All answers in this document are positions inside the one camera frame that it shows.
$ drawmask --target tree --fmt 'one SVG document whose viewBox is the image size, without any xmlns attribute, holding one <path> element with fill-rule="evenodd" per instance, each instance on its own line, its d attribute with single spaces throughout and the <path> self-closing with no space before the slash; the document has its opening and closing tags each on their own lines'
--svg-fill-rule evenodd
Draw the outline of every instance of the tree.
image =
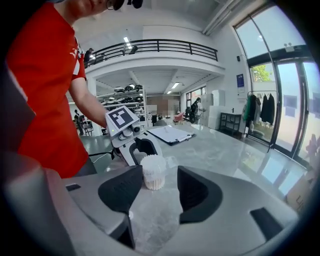
<svg viewBox="0 0 320 256">
<path fill-rule="evenodd" d="M 266 71 L 266 65 L 254 66 L 252 68 L 252 71 L 255 82 L 271 81 L 269 76 L 272 75 L 272 72 L 269 73 L 268 71 Z"/>
</svg>

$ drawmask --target blue sign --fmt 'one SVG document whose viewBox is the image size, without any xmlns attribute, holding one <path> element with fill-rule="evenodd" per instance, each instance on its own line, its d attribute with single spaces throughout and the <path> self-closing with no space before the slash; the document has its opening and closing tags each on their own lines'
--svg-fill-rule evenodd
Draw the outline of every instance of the blue sign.
<svg viewBox="0 0 320 256">
<path fill-rule="evenodd" d="M 244 81 L 244 74 L 237 74 L 236 75 L 236 83 L 237 87 L 245 87 L 245 81 Z"/>
<path fill-rule="evenodd" d="M 238 94 L 243 94 L 245 92 L 244 74 L 237 74 L 236 75 L 236 84 L 238 87 Z"/>
</svg>

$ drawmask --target cotton swab container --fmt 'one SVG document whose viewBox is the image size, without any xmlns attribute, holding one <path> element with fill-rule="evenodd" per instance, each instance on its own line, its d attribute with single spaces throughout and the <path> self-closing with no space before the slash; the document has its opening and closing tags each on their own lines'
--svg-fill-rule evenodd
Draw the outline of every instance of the cotton swab container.
<svg viewBox="0 0 320 256">
<path fill-rule="evenodd" d="M 165 184 L 166 159 L 157 154 L 144 157 L 142 165 L 143 180 L 149 190 L 159 190 Z"/>
</svg>

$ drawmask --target ceiling light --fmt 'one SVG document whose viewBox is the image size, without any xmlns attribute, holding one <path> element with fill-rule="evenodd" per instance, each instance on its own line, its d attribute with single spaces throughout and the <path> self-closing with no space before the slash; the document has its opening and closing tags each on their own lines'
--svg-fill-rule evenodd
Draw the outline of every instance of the ceiling light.
<svg viewBox="0 0 320 256">
<path fill-rule="evenodd" d="M 178 86 L 178 84 L 180 84 L 179 82 L 176 82 L 173 86 L 172 89 L 176 88 Z"/>
</svg>

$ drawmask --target marble table top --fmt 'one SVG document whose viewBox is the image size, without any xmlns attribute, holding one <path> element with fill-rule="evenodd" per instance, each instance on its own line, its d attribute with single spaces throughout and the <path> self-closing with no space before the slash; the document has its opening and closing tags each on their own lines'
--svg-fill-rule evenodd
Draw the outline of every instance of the marble table top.
<svg viewBox="0 0 320 256">
<path fill-rule="evenodd" d="M 199 124 L 173 127 L 196 134 L 173 146 L 158 140 L 163 157 L 172 157 L 177 165 L 244 179 L 282 200 L 304 174 L 300 166 L 273 150 L 263 153 Z M 288 171 L 293 178 L 281 187 L 280 181 L 285 183 Z M 179 215 L 183 210 L 177 188 L 177 167 L 168 170 L 164 187 L 160 190 L 148 190 L 143 185 L 130 211 L 136 250 L 147 255 L 156 254 L 179 228 Z"/>
</svg>

